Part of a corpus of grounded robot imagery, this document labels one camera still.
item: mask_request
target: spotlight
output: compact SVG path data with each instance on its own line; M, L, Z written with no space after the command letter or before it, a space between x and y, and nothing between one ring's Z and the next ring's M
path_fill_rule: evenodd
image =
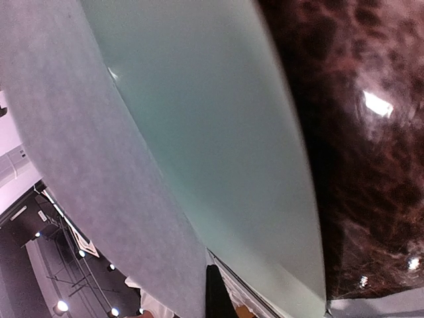
M69 310L68 304L63 300L58 301L56 306L53 307L53 311L57 316L62 316L65 312Z
M109 318L115 318L119 316L119 311L116 308L112 308L110 311L107 312L107 316Z
M85 252L83 250L79 250L77 253L77 259L81 260L85 257Z

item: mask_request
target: person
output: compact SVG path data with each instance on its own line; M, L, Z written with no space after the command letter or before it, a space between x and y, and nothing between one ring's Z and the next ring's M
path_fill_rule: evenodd
M126 278L125 283L130 288L138 288L140 290L140 308L143 309L142 315L125 317L125 318L173 318L174 312L162 305L159 301L154 299L151 295L146 293L136 282L129 277Z

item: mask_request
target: marble surface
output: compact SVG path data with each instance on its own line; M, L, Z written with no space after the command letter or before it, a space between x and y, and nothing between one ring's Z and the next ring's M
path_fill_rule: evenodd
M327 297L424 286L424 2L259 2L307 144Z

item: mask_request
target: white wall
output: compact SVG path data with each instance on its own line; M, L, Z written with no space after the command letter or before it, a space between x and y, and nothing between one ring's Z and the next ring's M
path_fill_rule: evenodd
M4 91L0 91L0 105L1 108L8 107ZM7 114L0 118L0 156L19 146L21 143L9 108ZM40 179L41 175L30 164L30 168L20 174L17 179L0 187L0 214Z

